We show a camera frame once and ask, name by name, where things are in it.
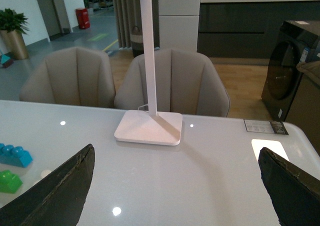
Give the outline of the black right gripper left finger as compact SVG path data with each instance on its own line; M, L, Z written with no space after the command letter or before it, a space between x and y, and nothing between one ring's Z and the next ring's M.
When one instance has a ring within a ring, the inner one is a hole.
M91 187L95 149L88 144L0 209L2 226L75 226Z

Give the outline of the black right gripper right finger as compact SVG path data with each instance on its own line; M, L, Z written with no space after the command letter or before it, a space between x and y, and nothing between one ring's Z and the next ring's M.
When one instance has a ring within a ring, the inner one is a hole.
M260 150L261 179L282 226L320 224L320 180L267 147Z

